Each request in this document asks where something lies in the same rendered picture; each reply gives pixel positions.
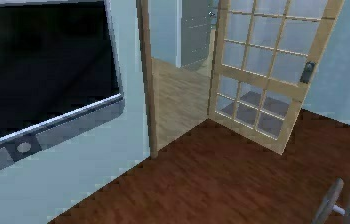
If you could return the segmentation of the grey chest of drawers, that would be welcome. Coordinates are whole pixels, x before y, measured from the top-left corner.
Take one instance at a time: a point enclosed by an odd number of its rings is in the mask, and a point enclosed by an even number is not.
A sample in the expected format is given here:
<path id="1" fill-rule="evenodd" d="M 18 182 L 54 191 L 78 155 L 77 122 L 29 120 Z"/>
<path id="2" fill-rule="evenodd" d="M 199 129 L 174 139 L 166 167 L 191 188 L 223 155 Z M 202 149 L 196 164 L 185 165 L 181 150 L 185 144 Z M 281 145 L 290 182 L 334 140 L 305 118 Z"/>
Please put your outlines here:
<path id="1" fill-rule="evenodd" d="M 181 67 L 198 70 L 209 55 L 214 0 L 182 0 Z"/>

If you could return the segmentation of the pale wood glazed door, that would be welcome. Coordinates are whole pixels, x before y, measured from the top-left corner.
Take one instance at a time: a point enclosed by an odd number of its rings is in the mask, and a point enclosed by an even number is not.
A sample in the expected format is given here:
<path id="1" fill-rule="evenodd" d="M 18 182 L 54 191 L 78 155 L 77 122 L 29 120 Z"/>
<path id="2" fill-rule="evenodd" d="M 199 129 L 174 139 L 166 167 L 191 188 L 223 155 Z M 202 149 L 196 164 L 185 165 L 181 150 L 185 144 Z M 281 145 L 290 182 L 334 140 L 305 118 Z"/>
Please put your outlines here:
<path id="1" fill-rule="evenodd" d="M 208 117 L 282 154 L 344 2 L 219 0 Z"/>

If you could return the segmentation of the black wall television set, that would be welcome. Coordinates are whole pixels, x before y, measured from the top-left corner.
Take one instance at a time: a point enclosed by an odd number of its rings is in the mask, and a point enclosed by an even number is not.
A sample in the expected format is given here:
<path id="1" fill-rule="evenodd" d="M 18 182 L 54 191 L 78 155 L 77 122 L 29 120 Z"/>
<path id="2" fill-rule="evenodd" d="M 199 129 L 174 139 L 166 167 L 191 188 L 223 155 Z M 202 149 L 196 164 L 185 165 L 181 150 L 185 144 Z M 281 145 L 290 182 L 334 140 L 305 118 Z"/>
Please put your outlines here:
<path id="1" fill-rule="evenodd" d="M 0 0 L 0 171 L 124 106 L 108 0 Z"/>

